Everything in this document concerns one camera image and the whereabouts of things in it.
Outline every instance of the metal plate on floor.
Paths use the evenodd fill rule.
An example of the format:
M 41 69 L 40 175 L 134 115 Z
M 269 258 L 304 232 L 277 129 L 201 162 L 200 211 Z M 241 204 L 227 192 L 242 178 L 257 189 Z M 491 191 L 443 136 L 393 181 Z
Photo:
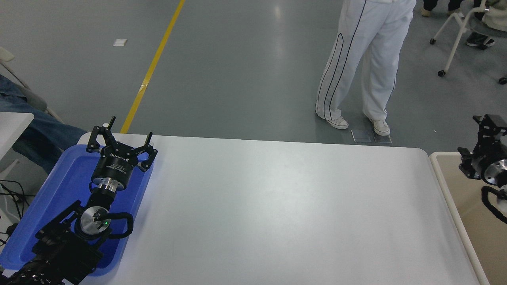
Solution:
M 116 39 L 113 44 L 113 47 L 122 47 L 125 45 L 126 42 L 127 42 L 127 39 Z
M 376 143 L 383 144 L 391 144 L 391 136 L 390 135 L 377 135 L 377 133 L 373 132 L 373 139 L 375 139 Z
M 371 131 L 369 130 L 351 130 L 352 137 L 356 143 L 371 143 Z

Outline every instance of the white pants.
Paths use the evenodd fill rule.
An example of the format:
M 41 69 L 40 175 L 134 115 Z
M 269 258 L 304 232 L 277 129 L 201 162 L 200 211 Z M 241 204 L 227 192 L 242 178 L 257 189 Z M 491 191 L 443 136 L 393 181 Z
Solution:
M 345 99 L 361 57 L 363 113 L 385 120 L 385 106 L 396 82 L 400 49 L 407 35 L 416 0 L 377 3 L 344 0 L 338 36 L 318 89 L 316 113 L 334 120 Z

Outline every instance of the jeans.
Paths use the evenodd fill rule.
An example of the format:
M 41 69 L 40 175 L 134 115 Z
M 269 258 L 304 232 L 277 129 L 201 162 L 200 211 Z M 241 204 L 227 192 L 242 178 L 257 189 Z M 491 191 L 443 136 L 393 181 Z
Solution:
M 65 125 L 17 96 L 0 93 L 0 112 L 32 113 L 33 121 L 13 144 L 15 152 L 39 165 L 46 173 L 55 166 L 62 150 L 75 145 L 84 130 Z

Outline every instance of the yellow floor line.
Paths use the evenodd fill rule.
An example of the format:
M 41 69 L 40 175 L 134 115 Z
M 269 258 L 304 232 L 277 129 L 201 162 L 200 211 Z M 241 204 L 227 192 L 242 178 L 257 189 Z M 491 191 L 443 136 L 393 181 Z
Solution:
M 146 88 L 148 87 L 148 84 L 150 83 L 150 79 L 152 78 L 153 71 L 157 67 L 157 63 L 158 63 L 158 60 L 160 59 L 160 55 L 162 55 L 162 51 L 164 51 L 165 44 L 167 43 L 167 40 L 169 39 L 169 35 L 171 35 L 172 28 L 174 27 L 174 24 L 176 23 L 176 20 L 178 19 L 179 12 L 182 10 L 184 3 L 185 3 L 185 0 L 179 1 L 178 7 L 176 8 L 176 11 L 174 12 L 174 15 L 172 16 L 171 22 L 169 23 L 169 26 L 167 27 L 167 30 L 165 31 L 164 37 L 162 38 L 162 41 L 160 42 L 157 52 L 155 53 L 155 57 L 153 57 L 152 63 L 150 64 L 150 68 L 148 68 L 148 72 L 146 73 L 146 76 L 144 77 L 144 80 L 142 81 L 141 87 L 139 88 L 139 91 L 137 92 L 137 96 L 135 97 L 134 103 L 132 104 L 132 107 L 130 108 L 130 111 L 128 112 L 127 118 L 125 119 L 125 122 L 123 123 L 120 133 L 127 133 L 128 129 L 130 128 L 130 124 L 132 124 L 132 120 L 134 119 L 135 113 L 137 112 L 137 108 L 139 107 L 142 97 L 144 96 L 144 92 L 146 91 Z

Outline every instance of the black shoe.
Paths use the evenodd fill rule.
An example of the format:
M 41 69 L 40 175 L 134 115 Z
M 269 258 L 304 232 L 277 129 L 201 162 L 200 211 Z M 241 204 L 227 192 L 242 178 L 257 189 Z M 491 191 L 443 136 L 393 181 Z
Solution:
M 488 39 L 487 35 L 483 35 L 477 32 L 472 32 L 470 37 L 466 39 L 466 45 L 470 47 L 478 47 L 484 45 L 486 47 L 491 47 L 495 44 L 494 39 L 489 39 L 488 42 L 484 43 Z

